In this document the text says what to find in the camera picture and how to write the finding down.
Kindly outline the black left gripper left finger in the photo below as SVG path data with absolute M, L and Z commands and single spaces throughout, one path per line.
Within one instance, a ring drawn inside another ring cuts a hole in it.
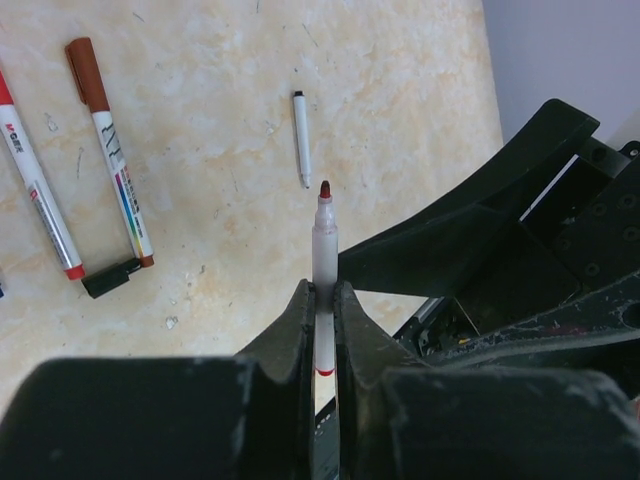
M 315 290 L 233 356 L 58 358 L 1 421 L 5 479 L 308 479 Z

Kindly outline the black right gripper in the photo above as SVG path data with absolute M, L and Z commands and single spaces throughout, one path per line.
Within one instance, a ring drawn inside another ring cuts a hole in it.
M 363 291 L 454 295 L 588 139 L 456 296 L 459 332 L 489 334 L 429 364 L 528 367 L 637 340 L 639 143 L 614 150 L 590 138 L 599 125 L 564 101 L 546 101 L 458 186 L 342 251 L 340 280 Z

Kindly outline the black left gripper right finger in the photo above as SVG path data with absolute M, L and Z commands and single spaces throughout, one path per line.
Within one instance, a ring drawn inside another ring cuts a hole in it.
M 635 479 L 639 423 L 589 370 L 436 368 L 334 296 L 343 479 Z

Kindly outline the small white red-end pen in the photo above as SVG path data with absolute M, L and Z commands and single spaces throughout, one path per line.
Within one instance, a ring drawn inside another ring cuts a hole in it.
M 312 283 L 315 287 L 315 369 L 329 376 L 335 369 L 333 297 L 338 279 L 338 227 L 328 180 L 321 183 L 312 227 Z

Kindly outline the white brown-end marker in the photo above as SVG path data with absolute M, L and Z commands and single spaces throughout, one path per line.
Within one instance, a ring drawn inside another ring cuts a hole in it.
M 149 268 L 154 265 L 154 251 L 112 115 L 109 111 L 98 111 L 91 116 L 134 255 L 142 268 Z

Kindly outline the white red-end marker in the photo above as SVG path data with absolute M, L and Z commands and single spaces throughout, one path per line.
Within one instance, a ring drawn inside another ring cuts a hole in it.
M 63 271 L 71 281 L 82 279 L 85 276 L 85 270 L 80 255 L 45 179 L 18 112 L 14 104 L 6 98 L 1 99 L 1 132 Z

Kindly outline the brown marker cap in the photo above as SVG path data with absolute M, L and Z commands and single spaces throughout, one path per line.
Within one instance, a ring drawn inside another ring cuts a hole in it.
M 110 105 L 89 37 L 72 40 L 64 48 L 80 101 L 91 113 L 109 111 Z

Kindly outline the red marker cap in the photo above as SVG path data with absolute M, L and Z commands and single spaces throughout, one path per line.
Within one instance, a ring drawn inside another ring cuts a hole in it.
M 12 98 L 10 89 L 3 76 L 3 73 L 0 72 L 0 105 L 13 105 L 13 104 L 14 104 L 14 100 Z

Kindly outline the black pen cap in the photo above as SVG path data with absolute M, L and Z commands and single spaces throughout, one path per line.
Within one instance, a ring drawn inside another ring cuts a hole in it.
M 81 283 L 86 293 L 92 299 L 97 299 L 127 283 L 130 275 L 140 269 L 140 260 L 131 258 L 106 267 L 97 273 L 88 275 L 81 280 Z

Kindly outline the small white black-end pen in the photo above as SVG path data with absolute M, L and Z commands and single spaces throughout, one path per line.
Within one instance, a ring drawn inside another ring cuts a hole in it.
M 307 124 L 306 97 L 302 90 L 297 90 L 293 94 L 293 110 L 301 184 L 305 189 L 309 189 L 311 186 L 312 168 Z

